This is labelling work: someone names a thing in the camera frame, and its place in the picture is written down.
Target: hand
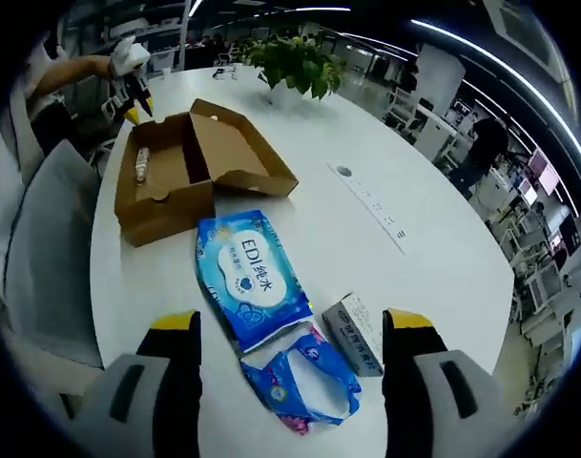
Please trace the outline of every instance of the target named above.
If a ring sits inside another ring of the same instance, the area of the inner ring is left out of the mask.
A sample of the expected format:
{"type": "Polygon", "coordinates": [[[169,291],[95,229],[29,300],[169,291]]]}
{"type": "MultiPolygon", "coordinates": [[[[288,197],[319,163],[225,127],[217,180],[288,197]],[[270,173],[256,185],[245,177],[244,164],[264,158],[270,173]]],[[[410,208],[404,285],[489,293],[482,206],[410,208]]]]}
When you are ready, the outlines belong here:
{"type": "Polygon", "coordinates": [[[93,65],[93,74],[101,79],[112,80],[110,70],[110,57],[107,55],[90,55],[89,59],[93,65]]]}

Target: white flower pot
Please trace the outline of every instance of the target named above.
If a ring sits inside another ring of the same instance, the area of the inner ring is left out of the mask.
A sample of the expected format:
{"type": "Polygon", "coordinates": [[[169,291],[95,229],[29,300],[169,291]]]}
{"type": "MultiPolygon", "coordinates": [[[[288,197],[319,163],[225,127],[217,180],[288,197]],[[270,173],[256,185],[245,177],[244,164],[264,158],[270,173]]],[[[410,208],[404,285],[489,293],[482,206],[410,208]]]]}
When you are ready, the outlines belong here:
{"type": "Polygon", "coordinates": [[[302,94],[295,88],[288,88],[286,80],[283,79],[269,91],[268,98],[271,105],[282,110],[291,110],[301,103],[302,94]]]}

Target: blue wet wipes package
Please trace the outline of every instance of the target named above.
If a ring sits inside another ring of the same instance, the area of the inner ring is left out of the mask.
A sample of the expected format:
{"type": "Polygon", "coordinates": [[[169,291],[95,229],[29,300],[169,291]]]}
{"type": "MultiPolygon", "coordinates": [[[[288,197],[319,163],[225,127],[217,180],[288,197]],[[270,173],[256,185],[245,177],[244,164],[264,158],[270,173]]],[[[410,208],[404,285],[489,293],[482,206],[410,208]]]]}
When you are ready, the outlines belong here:
{"type": "Polygon", "coordinates": [[[259,210],[200,221],[197,267],[242,351],[312,315],[277,234],[259,210]]]}
{"type": "Polygon", "coordinates": [[[362,391],[343,357],[311,323],[241,359],[261,400],[300,435],[340,425],[362,391]]]}

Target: white table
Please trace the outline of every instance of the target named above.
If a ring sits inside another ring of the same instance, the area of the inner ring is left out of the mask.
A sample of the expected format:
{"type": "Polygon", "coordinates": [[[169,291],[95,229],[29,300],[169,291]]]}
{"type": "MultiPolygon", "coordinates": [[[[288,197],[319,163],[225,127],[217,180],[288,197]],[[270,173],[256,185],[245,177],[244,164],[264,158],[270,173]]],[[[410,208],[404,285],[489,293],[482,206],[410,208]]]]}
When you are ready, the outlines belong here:
{"type": "MultiPolygon", "coordinates": [[[[213,72],[153,80],[155,118],[187,111],[199,96],[248,116],[283,157],[301,182],[289,198],[220,200],[217,213],[262,210],[278,231],[321,327],[321,312],[354,291],[377,326],[387,307],[424,313],[449,348],[464,350],[491,372],[507,327],[512,273],[495,240],[445,177],[383,123],[339,96],[321,103],[304,100],[296,110],[282,112],[264,101],[267,88],[253,69],[239,69],[237,81],[216,81],[213,72]],[[398,250],[328,162],[368,176],[409,232],[409,255],[398,250]]],[[[126,122],[114,145],[93,225],[93,319],[104,365],[135,352],[158,317],[194,308],[202,320],[202,456],[384,456],[381,378],[360,378],[360,410],[340,427],[296,435],[245,382],[199,290],[196,231],[140,248],[120,238],[114,192],[130,130],[126,122]]]]}

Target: gray chair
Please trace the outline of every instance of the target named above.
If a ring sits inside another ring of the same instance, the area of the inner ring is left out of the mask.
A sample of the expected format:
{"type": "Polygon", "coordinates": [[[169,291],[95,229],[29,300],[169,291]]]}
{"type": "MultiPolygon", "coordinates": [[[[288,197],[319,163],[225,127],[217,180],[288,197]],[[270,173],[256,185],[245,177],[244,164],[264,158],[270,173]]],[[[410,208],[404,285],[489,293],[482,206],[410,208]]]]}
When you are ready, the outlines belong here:
{"type": "Polygon", "coordinates": [[[89,282],[97,174],[66,140],[45,158],[14,223],[5,276],[12,332],[101,366],[89,282]]]}

